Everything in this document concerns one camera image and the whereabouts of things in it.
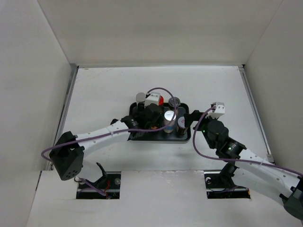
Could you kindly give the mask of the silver-lid blue-label bottle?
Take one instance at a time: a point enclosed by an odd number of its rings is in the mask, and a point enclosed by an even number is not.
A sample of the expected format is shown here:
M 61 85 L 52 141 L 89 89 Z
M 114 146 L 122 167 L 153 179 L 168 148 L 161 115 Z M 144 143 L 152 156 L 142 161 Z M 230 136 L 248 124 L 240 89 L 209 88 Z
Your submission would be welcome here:
M 164 125 L 163 129 L 165 133 L 172 133 L 176 121 L 176 114 L 172 110 L 168 110 L 164 113 Z
M 135 98 L 136 98 L 136 103 L 137 103 L 137 111 L 141 112 L 144 109 L 146 94 L 143 92 L 140 92 L 136 95 Z

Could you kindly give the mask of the red-lid chili sauce jar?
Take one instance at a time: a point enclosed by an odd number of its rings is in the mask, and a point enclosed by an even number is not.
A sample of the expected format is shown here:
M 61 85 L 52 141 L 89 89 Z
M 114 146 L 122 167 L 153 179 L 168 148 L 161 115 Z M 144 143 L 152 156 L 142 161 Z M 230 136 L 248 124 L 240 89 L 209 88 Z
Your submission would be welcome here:
M 164 98 L 163 98 L 163 96 L 160 96 L 158 105 L 159 105 L 159 106 L 162 106 L 163 103 L 164 103 Z

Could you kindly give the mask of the small red-lid sauce jar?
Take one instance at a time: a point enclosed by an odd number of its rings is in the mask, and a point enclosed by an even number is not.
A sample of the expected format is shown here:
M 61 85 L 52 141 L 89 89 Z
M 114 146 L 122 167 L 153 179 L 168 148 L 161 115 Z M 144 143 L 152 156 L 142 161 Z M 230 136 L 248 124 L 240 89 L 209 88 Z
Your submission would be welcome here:
M 177 122 L 177 127 L 176 127 L 176 132 L 178 135 L 185 135 L 187 132 L 188 128 L 185 127 L 185 117 L 179 117 L 178 122 Z

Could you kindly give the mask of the black-lid white spice jar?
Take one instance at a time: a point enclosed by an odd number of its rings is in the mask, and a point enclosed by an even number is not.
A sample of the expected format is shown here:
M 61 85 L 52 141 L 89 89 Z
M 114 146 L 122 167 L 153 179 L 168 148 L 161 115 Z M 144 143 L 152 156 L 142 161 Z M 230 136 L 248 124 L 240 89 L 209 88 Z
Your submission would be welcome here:
M 169 100 L 168 100 L 168 105 L 170 108 L 178 108 L 181 104 L 181 101 L 178 97 L 171 97 Z

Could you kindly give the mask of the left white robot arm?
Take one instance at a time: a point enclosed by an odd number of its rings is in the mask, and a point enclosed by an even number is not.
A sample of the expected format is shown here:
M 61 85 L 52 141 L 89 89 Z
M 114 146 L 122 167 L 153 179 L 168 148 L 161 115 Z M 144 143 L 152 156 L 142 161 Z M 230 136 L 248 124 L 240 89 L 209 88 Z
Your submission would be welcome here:
M 62 181 L 78 176 L 89 180 L 95 188 L 102 188 L 106 184 L 106 176 L 100 172 L 92 173 L 100 170 L 101 165 L 89 164 L 84 159 L 113 143 L 134 140 L 157 131 L 163 126 L 163 119 L 164 108 L 150 104 L 140 106 L 134 114 L 114 119 L 109 126 L 96 131 L 79 135 L 65 132 L 51 149 L 50 160 Z

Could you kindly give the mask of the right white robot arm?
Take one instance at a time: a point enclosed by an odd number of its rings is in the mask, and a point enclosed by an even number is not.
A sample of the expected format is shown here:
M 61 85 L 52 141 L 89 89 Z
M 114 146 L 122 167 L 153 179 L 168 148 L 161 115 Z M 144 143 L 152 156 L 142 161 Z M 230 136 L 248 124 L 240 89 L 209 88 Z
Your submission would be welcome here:
M 220 172 L 220 183 L 252 189 L 283 206 L 286 212 L 303 218 L 303 175 L 295 170 L 277 166 L 251 152 L 245 145 L 232 139 L 229 130 L 218 120 L 225 113 L 213 106 L 204 113 L 186 113 L 185 127 L 197 122 L 194 131 L 202 132 L 210 149 L 215 149 L 214 160 L 226 162 Z

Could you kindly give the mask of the black plastic tray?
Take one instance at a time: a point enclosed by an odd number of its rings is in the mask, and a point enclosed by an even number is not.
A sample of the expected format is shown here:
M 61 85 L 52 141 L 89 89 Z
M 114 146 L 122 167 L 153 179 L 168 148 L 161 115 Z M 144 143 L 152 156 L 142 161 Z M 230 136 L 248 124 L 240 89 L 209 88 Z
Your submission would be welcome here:
M 180 103 L 178 107 L 178 115 L 177 119 L 173 128 L 173 132 L 166 133 L 164 131 L 157 131 L 157 132 L 147 132 L 143 134 L 141 137 L 130 139 L 132 141 L 155 141 L 155 142 L 165 142 L 165 143 L 186 143 L 191 138 L 191 131 L 187 130 L 184 135 L 180 135 L 177 133 L 177 121 L 179 117 L 183 116 L 184 114 L 189 113 L 189 107 L 185 103 Z

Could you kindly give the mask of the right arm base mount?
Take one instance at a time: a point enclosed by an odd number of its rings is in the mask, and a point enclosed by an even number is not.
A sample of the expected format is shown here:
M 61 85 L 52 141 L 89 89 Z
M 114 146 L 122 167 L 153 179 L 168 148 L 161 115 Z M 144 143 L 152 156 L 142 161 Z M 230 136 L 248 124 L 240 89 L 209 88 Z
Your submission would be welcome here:
M 208 199 L 250 199 L 249 189 L 232 181 L 236 169 L 233 164 L 227 163 L 222 170 L 204 171 Z

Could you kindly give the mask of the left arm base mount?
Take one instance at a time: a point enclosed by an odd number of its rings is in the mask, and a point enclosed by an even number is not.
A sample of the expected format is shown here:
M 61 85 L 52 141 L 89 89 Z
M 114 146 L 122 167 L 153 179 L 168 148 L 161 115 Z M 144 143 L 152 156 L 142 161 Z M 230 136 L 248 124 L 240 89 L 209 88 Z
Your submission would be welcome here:
M 94 188 L 91 188 L 80 178 L 74 177 L 78 184 L 76 199 L 82 200 L 117 200 L 120 199 L 121 172 L 106 172 L 100 164 L 97 164 L 102 172 L 101 177 L 94 183 L 86 180 Z

